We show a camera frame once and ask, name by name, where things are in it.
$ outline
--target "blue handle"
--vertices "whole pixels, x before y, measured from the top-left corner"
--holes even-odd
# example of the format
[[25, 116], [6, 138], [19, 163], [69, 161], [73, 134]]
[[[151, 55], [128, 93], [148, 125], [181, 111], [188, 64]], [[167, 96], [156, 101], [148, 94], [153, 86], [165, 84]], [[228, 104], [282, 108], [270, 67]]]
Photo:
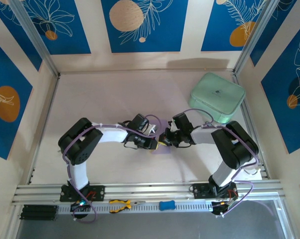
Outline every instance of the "blue handle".
[[175, 201], [159, 202], [159, 209], [160, 209], [160, 211], [174, 210], [175, 209]]

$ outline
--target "mint green box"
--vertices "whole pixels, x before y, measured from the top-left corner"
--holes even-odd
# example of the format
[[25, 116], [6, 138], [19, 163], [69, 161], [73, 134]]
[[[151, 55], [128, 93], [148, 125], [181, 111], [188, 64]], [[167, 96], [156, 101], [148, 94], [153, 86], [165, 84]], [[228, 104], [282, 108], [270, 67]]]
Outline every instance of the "mint green box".
[[189, 105], [209, 112], [216, 122], [227, 123], [244, 97], [245, 90], [241, 86], [206, 73], [192, 90]]

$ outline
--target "yellow-handled pliers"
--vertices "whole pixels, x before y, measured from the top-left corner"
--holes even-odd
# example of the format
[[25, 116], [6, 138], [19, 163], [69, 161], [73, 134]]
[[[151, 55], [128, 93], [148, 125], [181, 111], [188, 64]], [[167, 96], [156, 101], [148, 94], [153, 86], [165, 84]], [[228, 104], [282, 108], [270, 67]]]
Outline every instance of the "yellow-handled pliers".
[[118, 199], [114, 199], [114, 200], [110, 200], [109, 203], [124, 203], [125, 205], [117, 210], [111, 210], [109, 211], [110, 213], [119, 213], [125, 209], [131, 209], [133, 206], [145, 203], [145, 201], [130, 201], [130, 200], [118, 200]]

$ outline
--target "robotic arm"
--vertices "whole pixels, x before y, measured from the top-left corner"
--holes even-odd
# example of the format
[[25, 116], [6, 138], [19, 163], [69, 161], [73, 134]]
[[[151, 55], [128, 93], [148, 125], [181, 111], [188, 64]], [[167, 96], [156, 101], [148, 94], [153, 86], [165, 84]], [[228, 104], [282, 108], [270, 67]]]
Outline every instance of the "robotic arm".
[[[78, 135], [87, 131], [81, 138]], [[208, 126], [196, 126], [189, 122], [185, 113], [180, 113], [169, 122], [169, 127], [165, 129], [158, 140], [156, 125], [151, 125], [149, 120], [138, 114], [132, 121], [125, 121], [116, 125], [102, 125], [92, 123], [86, 118], [75, 123], [59, 140], [58, 145], [61, 152], [66, 151], [66, 156], [70, 162], [68, 170], [72, 177], [72, 185], [62, 186], [62, 196], [60, 201], [73, 202], [80, 200], [80, 196], [73, 188], [73, 185], [83, 194], [90, 191], [89, 180], [86, 173], [86, 160], [98, 143], [120, 142], [125, 147], [127, 144], [134, 144], [135, 149], [156, 149], [158, 144], [182, 148], [181, 143], [188, 146], [200, 143], [215, 143], [223, 162], [209, 178], [208, 184], [193, 185], [195, 198], [222, 198], [229, 187], [235, 187], [232, 182], [234, 175], [240, 167], [250, 161], [259, 149], [249, 135], [236, 121], [228, 123], [225, 127], [215, 128]]]

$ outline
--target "white table surface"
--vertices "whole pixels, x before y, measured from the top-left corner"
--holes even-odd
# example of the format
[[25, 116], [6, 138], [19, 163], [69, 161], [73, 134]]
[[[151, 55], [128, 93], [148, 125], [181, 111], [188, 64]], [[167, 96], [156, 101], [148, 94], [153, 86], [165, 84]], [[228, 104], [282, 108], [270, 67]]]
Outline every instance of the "white table surface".
[[[62, 75], [48, 117], [35, 164], [32, 184], [66, 183], [66, 164], [58, 140], [80, 118], [97, 123], [132, 120], [141, 113], [171, 120], [189, 108], [192, 88], [204, 71], [133, 71]], [[231, 72], [215, 74], [232, 80]], [[197, 112], [187, 113], [194, 126], [202, 124]], [[232, 118], [246, 128], [239, 109]], [[121, 143], [101, 143], [87, 160], [91, 183], [151, 183], [206, 181], [221, 164], [213, 144], [171, 149], [154, 155], [147, 150], [124, 148]], [[237, 179], [261, 179], [241, 172]]]

